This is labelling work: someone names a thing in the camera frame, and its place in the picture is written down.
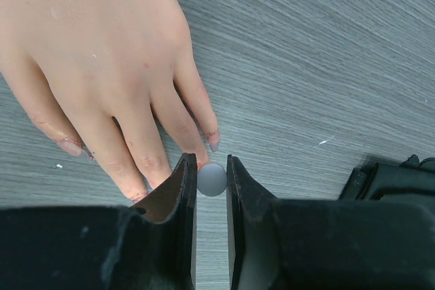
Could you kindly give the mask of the white nail polish cap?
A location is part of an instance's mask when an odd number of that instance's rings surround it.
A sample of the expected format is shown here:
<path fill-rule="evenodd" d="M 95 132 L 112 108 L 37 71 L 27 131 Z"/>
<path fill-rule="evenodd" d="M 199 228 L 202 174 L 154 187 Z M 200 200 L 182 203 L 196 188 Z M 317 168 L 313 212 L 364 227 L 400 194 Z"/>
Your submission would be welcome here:
<path fill-rule="evenodd" d="M 198 191 L 208 197 L 216 197 L 227 188 L 227 174 L 217 162 L 209 162 L 201 167 L 197 174 Z"/>

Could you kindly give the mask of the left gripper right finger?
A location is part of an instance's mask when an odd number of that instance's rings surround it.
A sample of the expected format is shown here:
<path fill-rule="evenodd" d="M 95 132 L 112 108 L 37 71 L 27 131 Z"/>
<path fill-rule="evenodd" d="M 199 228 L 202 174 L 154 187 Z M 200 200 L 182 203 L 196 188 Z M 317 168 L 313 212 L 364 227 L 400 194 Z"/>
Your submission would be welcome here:
<path fill-rule="evenodd" d="M 227 159 L 231 289 L 433 289 L 434 200 L 274 196 Z"/>

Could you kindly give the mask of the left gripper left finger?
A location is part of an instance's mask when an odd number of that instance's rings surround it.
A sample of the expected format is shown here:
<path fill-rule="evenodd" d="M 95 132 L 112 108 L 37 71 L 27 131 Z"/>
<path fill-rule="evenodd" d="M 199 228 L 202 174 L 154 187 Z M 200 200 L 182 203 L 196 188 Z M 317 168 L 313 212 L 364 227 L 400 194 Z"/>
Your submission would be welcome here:
<path fill-rule="evenodd" d="M 196 157 L 133 206 L 1 210 L 2 289 L 193 289 Z"/>

